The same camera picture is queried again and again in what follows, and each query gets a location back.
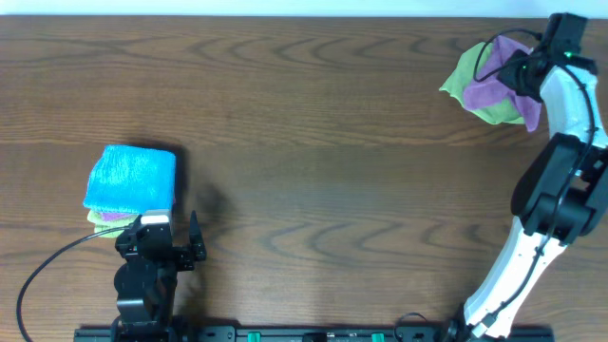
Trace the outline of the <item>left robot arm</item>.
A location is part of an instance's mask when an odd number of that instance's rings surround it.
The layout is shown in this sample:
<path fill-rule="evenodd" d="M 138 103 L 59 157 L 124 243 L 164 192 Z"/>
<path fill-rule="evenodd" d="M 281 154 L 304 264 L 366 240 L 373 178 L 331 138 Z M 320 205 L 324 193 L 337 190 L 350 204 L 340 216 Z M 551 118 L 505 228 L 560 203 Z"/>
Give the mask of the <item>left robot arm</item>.
<path fill-rule="evenodd" d="M 169 211 L 149 211 L 128 224 L 115 248 L 125 264 L 114 276 L 119 316 L 112 341 L 196 341 L 187 320 L 173 314 L 179 272 L 190 272 L 207 257 L 197 214 L 192 212 L 189 243 L 173 244 Z"/>

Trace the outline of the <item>folded blue cloth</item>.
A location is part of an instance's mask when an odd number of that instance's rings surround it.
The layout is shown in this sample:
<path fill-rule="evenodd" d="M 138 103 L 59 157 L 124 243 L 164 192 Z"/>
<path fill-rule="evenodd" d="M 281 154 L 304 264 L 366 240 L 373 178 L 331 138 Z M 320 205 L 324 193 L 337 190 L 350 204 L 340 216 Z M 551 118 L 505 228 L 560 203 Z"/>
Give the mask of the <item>folded blue cloth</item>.
<path fill-rule="evenodd" d="M 89 175 L 83 206 L 124 214 L 169 210 L 175 197 L 176 163 L 169 151 L 108 145 Z"/>

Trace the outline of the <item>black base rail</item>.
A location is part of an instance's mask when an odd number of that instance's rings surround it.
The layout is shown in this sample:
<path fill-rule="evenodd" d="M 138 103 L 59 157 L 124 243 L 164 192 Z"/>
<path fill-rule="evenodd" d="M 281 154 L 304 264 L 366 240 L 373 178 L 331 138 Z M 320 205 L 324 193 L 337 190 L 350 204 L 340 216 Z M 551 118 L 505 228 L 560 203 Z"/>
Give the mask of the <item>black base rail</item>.
<path fill-rule="evenodd" d="M 436 325 L 405 325 L 369 329 L 283 329 L 207 326 L 164 335 L 129 334 L 122 328 L 83 328 L 74 332 L 74 342 L 178 341 L 178 342 L 441 342 L 461 341 Z"/>

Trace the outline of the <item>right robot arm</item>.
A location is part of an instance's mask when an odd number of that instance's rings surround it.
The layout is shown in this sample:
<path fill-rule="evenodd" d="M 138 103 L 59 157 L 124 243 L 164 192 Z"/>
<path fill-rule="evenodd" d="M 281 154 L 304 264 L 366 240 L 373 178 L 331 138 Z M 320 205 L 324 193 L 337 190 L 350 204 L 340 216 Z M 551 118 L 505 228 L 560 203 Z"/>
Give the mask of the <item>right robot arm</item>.
<path fill-rule="evenodd" d="M 469 297 L 452 341 L 506 339 L 542 273 L 607 210 L 607 135 L 595 98 L 597 69 L 569 51 L 514 52 L 498 79 L 547 107 L 550 140 L 511 199 L 507 241 L 480 288 Z"/>

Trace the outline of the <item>folded green cloth in stack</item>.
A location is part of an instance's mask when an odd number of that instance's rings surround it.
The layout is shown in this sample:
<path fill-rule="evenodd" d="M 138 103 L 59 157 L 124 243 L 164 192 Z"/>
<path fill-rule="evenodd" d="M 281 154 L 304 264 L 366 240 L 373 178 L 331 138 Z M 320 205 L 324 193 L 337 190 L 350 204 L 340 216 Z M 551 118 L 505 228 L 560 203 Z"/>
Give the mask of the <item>folded green cloth in stack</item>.
<path fill-rule="evenodd" d="M 101 213 L 94 210 L 90 210 L 87 214 L 87 220 L 94 224 L 94 232 L 100 233 L 112 228 L 125 227 L 132 223 L 134 219 L 121 219 L 116 221 L 103 221 L 101 218 Z"/>

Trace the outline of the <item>folded purple cloth in stack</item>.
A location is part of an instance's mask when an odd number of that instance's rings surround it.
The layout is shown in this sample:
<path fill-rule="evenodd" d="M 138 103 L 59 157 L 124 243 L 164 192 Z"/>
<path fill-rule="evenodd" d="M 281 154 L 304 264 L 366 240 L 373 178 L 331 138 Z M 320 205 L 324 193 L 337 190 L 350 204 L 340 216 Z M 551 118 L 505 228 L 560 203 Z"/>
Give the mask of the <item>folded purple cloth in stack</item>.
<path fill-rule="evenodd" d="M 116 221 L 121 219 L 135 219 L 137 216 L 128 213 L 101 213 L 103 221 Z"/>

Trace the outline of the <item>crumpled green cloth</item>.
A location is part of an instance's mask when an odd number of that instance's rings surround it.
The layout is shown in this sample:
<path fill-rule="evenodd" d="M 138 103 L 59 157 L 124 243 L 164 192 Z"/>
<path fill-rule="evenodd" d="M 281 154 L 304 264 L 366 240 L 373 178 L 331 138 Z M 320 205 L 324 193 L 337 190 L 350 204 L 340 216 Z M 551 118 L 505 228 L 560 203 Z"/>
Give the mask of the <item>crumpled green cloth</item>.
<path fill-rule="evenodd" d="M 439 90 L 488 124 L 523 124 L 522 114 L 512 104 L 504 85 L 490 81 L 489 85 L 475 86 L 473 70 L 483 45 L 479 43 L 461 55 Z"/>

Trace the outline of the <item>purple microfiber cloth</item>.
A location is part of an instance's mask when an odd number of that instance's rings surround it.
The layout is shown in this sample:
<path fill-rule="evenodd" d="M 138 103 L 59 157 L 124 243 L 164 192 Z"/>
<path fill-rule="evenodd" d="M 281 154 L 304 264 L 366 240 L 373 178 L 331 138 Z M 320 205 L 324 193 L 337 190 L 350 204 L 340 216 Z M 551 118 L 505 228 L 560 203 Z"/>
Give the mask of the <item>purple microfiber cloth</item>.
<path fill-rule="evenodd" d="M 502 67 L 518 50 L 525 55 L 532 51 L 511 38 L 499 36 L 489 44 L 489 55 L 483 57 L 478 68 L 478 78 Z M 528 132 L 538 128 L 542 105 L 516 92 L 498 80 L 493 74 L 484 81 L 472 80 L 464 89 L 464 108 L 476 113 L 489 124 L 524 124 Z"/>

